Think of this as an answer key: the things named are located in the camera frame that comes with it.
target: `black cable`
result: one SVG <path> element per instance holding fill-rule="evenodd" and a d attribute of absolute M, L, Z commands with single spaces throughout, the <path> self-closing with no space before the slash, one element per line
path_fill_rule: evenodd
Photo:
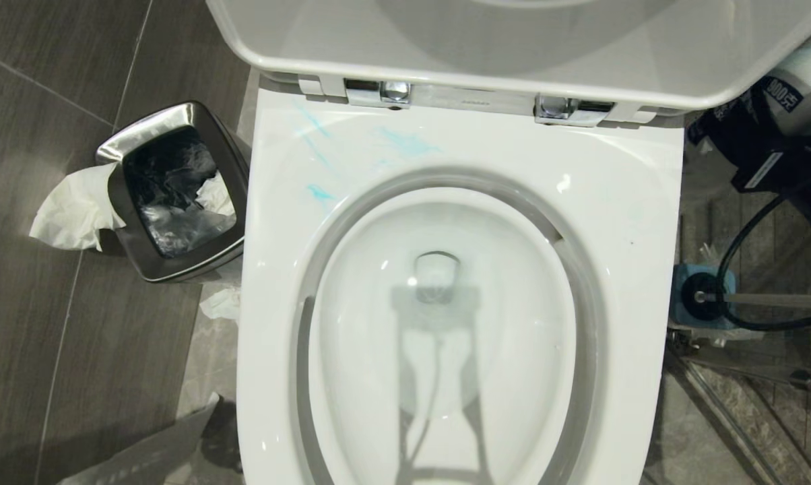
<path fill-rule="evenodd" d="M 741 317 L 733 314 L 729 311 L 729 304 L 725 301 L 725 288 L 723 284 L 725 283 L 726 273 L 729 271 L 729 262 L 734 257 L 735 253 L 738 252 L 738 248 L 741 247 L 741 243 L 744 242 L 744 239 L 747 239 L 747 236 L 750 236 L 750 233 L 756 229 L 756 225 L 759 225 L 760 222 L 767 215 L 774 211 L 781 203 L 785 202 L 788 197 L 793 196 L 799 191 L 806 189 L 807 187 L 811 187 L 811 179 L 807 179 L 800 184 L 797 184 L 795 187 L 792 187 L 790 190 L 784 191 L 780 195 L 774 197 L 773 200 L 768 202 L 768 205 L 764 206 L 760 209 L 759 212 L 756 212 L 756 215 L 753 216 L 753 219 L 744 226 L 744 229 L 741 229 L 741 232 L 735 236 L 735 240 L 732 241 L 732 244 L 729 246 L 728 251 L 723 256 L 723 260 L 720 261 L 720 268 L 717 270 L 717 288 L 716 288 L 716 296 L 717 296 L 717 308 L 719 308 L 720 313 L 725 317 L 729 322 L 735 323 L 735 325 L 741 327 L 742 329 L 751 329 L 751 331 L 790 331 L 790 329 L 803 329 L 807 327 L 811 327 L 811 317 L 804 317 L 803 319 L 796 319 L 796 320 L 787 320 L 785 322 L 774 322 L 774 323 L 754 323 L 754 322 L 747 322 Z"/>

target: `trash can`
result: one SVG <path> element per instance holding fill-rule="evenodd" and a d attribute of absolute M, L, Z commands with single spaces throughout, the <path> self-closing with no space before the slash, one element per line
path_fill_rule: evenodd
<path fill-rule="evenodd" d="M 147 282 L 240 280 L 249 148 L 200 102 L 144 117 L 105 141 L 116 234 Z"/>

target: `crumpled tissue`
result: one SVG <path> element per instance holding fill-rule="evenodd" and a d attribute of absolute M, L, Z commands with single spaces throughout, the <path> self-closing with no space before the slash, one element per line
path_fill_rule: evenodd
<path fill-rule="evenodd" d="M 226 188 L 220 170 L 196 191 L 196 202 L 206 211 L 217 212 L 224 216 L 235 215 L 235 206 L 232 205 L 229 189 Z"/>
<path fill-rule="evenodd" d="M 212 294 L 199 303 L 199 309 L 209 319 L 235 320 L 241 315 L 241 288 L 230 286 Z"/>
<path fill-rule="evenodd" d="M 43 201 L 29 236 L 58 249 L 100 248 L 98 230 L 125 227 L 112 208 L 107 183 L 117 163 L 67 175 Z"/>

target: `toilet seat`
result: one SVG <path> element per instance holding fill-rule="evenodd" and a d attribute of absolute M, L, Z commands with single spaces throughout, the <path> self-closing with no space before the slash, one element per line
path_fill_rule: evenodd
<path fill-rule="evenodd" d="M 267 90 L 257 113 L 237 383 L 248 483 L 309 484 L 320 482 L 313 472 L 337 467 L 319 463 L 334 459 L 331 436 L 300 421 L 301 412 L 318 411 L 311 384 L 298 380 L 310 373 L 312 347 L 298 343 L 311 338 L 313 307 L 325 304 L 317 290 L 329 256 L 371 213 L 362 208 L 427 179 L 550 221 L 542 232 L 556 231 L 546 239 L 575 301 L 576 348 L 544 478 L 639 481 L 665 334 L 680 127 L 547 127 L 513 115 L 393 112 Z M 335 483 L 344 485 L 340 475 Z"/>

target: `toilet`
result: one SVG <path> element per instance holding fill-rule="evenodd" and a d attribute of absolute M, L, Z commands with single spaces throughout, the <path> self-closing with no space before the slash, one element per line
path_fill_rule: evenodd
<path fill-rule="evenodd" d="M 208 4 L 263 72 L 246 482 L 639 483 L 676 115 L 780 61 L 811 0 Z"/>

